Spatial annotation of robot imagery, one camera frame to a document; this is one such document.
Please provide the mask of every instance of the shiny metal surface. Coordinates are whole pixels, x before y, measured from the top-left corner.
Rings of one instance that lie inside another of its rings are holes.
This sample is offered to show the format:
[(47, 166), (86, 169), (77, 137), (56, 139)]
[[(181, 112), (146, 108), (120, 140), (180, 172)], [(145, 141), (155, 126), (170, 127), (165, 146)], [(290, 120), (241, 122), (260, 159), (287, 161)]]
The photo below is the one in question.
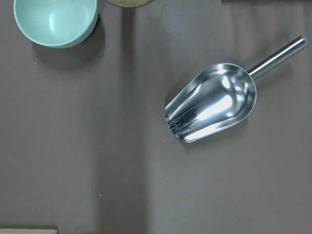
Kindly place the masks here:
[(249, 72), (230, 63), (206, 68), (166, 106), (168, 127), (190, 143), (241, 122), (256, 101), (254, 80), (307, 45), (298, 37)]

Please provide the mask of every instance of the gray table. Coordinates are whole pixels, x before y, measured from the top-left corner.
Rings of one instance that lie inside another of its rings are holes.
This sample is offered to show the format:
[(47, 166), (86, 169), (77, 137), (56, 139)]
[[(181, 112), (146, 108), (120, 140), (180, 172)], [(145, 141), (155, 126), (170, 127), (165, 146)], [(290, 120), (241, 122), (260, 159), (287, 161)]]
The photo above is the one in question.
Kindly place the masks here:
[(312, 47), (256, 81), (242, 123), (176, 139), (165, 105), (208, 65), (249, 69), (312, 40), (312, 2), (99, 1), (69, 49), (29, 41), (0, 7), (0, 227), (60, 234), (312, 232)]

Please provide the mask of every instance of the bowl rim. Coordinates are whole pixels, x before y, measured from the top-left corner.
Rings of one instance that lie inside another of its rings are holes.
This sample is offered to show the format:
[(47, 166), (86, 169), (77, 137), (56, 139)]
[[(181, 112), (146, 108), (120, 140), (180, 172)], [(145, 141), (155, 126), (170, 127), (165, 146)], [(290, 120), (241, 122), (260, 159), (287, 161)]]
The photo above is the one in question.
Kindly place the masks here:
[(14, 0), (14, 5), (13, 5), (13, 8), (14, 8), (14, 18), (15, 18), (15, 21), (19, 27), (19, 29), (21, 30), (21, 32), (28, 38), (30, 39), (31, 41), (39, 44), (39, 45), (43, 45), (43, 46), (48, 46), (48, 47), (60, 47), (60, 46), (65, 46), (65, 45), (69, 45), (71, 44), (72, 42), (74, 42), (75, 40), (78, 40), (91, 26), (92, 22), (94, 21), (95, 17), (98, 16), (98, 1), (97, 0), (93, 0), (93, 2), (95, 3), (95, 7), (93, 9), (94, 11), (94, 14), (93, 14), (93, 17), (90, 18), (89, 20), (89, 23), (85, 26), (85, 28), (83, 28), (83, 30), (81, 31), (81, 34), (79, 34), (77, 37), (73, 38), (73, 39), (70, 39), (68, 41), (65, 41), (65, 42), (61, 42), (61, 43), (42, 43), (34, 38), (32, 38), (31, 36), (29, 36), (25, 31), (24, 29), (22, 28), (22, 26), (20, 25), (20, 22), (18, 20), (18, 15), (16, 13), (16, 4), (18, 1), (24, 1), (24, 0)]

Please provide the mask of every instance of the metal handle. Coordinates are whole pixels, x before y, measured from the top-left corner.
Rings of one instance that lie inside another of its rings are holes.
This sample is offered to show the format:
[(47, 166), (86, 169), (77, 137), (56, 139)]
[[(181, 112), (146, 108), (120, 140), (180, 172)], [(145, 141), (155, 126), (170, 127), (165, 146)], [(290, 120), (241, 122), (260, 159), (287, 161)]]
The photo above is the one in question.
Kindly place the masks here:
[(253, 80), (256, 80), (272, 68), (279, 65), (281, 62), (285, 61), (295, 53), (299, 52), (309, 44), (308, 40), (300, 36), (293, 40), (291, 43), (277, 51), (275, 54), (268, 57), (263, 62), (259, 63), (257, 66), (253, 67), (248, 71), (249, 75)]

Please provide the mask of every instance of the plastic bowl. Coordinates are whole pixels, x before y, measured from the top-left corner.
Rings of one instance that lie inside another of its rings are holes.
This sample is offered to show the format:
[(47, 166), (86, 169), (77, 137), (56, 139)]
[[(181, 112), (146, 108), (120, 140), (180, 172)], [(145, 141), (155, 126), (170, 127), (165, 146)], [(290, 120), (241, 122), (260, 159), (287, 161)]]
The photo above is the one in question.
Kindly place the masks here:
[(98, 19), (97, 0), (14, 0), (14, 16), (30, 40), (53, 48), (84, 41)]

